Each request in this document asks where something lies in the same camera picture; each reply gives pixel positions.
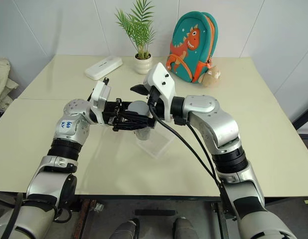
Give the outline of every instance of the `white power bank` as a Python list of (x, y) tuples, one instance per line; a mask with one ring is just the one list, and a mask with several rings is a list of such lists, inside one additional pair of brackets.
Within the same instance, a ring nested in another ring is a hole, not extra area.
[(122, 64), (123, 62), (122, 62), (121, 57), (108, 56), (102, 61), (99, 61), (98, 63), (86, 69), (84, 73), (87, 75), (87, 77), (90, 77), (91, 79), (95, 81), (98, 81), (102, 77), (104, 77), (106, 74), (115, 70)]

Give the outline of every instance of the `backpack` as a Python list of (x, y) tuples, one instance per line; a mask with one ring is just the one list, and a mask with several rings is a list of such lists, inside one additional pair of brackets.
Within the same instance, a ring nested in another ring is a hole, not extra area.
[(183, 80), (198, 83), (211, 68), (217, 37), (217, 23), (211, 14), (186, 13), (176, 24), (166, 67)]

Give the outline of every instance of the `white flower pot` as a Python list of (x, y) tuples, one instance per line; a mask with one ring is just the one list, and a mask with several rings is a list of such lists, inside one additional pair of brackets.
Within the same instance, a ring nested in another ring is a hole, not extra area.
[(134, 57), (134, 69), (137, 73), (146, 75), (148, 71), (153, 66), (153, 57), (150, 55), (149, 59), (146, 60), (139, 60), (138, 58)]

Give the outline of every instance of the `dinosaur print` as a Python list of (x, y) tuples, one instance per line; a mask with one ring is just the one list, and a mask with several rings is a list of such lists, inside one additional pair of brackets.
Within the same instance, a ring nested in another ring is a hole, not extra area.
[(186, 56), (188, 56), (188, 49), (193, 51), (199, 45), (199, 29), (198, 24), (194, 27), (190, 28), (190, 32), (188, 32), (187, 37), (183, 38), (183, 42), (174, 46), (173, 43), (170, 43), (170, 56), (167, 60), (166, 67), (171, 70), (171, 63), (175, 63), (174, 72), (179, 67), (179, 64), (184, 60)]

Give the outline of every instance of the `white wall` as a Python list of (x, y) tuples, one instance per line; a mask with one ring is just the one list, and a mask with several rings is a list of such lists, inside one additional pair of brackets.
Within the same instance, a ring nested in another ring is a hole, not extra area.
[[(20, 92), (54, 54), (134, 55), (115, 23), (134, 0), (0, 0), (0, 56)], [(191, 10), (217, 20), (215, 57), (251, 56), (287, 116), (308, 108), (308, 0), (153, 0), (157, 31), (150, 50), (167, 55), (177, 20)]]

